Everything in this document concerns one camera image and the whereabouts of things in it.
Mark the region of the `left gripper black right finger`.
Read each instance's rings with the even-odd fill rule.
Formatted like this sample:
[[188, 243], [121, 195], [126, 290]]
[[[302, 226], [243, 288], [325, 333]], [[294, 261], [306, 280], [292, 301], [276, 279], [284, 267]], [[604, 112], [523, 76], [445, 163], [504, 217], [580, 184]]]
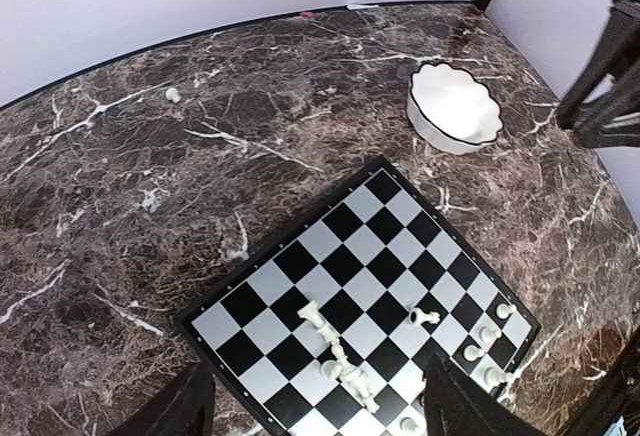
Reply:
[[497, 403], [446, 355], [434, 353], [424, 371], [428, 435], [537, 435], [538, 430]]

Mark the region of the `white chess queen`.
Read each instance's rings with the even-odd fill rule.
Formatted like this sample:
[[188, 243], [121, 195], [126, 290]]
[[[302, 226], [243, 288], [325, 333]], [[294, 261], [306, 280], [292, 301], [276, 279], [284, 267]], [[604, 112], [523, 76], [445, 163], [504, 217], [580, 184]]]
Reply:
[[357, 393], [359, 401], [369, 413], [375, 414], [380, 409], [373, 393], [369, 390], [367, 374], [363, 370], [354, 367], [344, 373], [342, 380]]

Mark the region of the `white chess bishop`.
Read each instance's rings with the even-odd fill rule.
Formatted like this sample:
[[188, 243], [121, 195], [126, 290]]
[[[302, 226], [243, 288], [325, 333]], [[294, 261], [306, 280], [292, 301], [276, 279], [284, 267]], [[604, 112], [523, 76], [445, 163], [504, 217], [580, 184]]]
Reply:
[[333, 354], [336, 362], [340, 364], [342, 368], [348, 368], [352, 365], [341, 344], [340, 338], [335, 338], [331, 341], [331, 353]]

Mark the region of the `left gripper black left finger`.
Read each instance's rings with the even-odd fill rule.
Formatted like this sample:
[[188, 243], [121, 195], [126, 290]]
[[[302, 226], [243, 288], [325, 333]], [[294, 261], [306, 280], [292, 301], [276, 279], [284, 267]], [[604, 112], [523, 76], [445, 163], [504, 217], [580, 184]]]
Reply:
[[192, 363], [109, 435], [211, 435], [214, 410], [213, 374]]

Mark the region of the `black and white chessboard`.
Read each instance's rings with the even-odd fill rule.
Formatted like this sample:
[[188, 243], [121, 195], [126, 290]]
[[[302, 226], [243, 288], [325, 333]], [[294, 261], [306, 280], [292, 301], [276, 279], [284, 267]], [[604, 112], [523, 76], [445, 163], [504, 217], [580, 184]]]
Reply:
[[[297, 311], [315, 300], [352, 365], [320, 371], [331, 345]], [[506, 320], [501, 304], [515, 304]], [[437, 311], [413, 326], [409, 312]], [[515, 370], [540, 325], [464, 237], [383, 157], [368, 162], [247, 262], [193, 302], [178, 326], [220, 381], [272, 435], [397, 435], [421, 420], [422, 375], [434, 353], [475, 382]], [[483, 326], [503, 335], [491, 345]], [[468, 345], [486, 354], [469, 362]], [[342, 376], [354, 367], [380, 409]]]

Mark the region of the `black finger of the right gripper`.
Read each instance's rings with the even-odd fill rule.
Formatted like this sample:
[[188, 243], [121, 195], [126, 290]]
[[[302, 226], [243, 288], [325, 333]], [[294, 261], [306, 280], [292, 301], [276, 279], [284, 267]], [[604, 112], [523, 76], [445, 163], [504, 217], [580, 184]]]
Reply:
[[586, 148], [639, 146], [639, 66], [633, 65], [606, 93], [581, 107], [574, 125]]
[[[596, 99], [585, 99], [601, 80], [613, 78], [611, 88]], [[556, 111], [559, 126], [572, 129], [579, 115], [599, 103], [622, 103], [615, 117], [639, 110], [639, 0], [612, 0], [609, 19], [582, 73], [567, 91]]]

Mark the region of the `white chess king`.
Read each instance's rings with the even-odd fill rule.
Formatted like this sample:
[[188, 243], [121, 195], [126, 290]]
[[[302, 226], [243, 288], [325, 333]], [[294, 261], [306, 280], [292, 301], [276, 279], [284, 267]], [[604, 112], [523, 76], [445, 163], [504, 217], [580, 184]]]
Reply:
[[297, 315], [301, 319], [310, 322], [326, 343], [336, 345], [339, 342], [340, 335], [320, 314], [318, 304], [315, 300], [308, 302], [305, 306], [299, 309], [297, 311]]

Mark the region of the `white chess knight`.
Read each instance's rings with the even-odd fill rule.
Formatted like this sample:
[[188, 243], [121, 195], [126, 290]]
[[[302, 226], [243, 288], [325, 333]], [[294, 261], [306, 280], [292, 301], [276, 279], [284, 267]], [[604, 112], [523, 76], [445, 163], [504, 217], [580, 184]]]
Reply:
[[344, 366], [336, 360], [324, 361], [320, 366], [321, 374], [329, 380], [337, 380], [345, 371]]

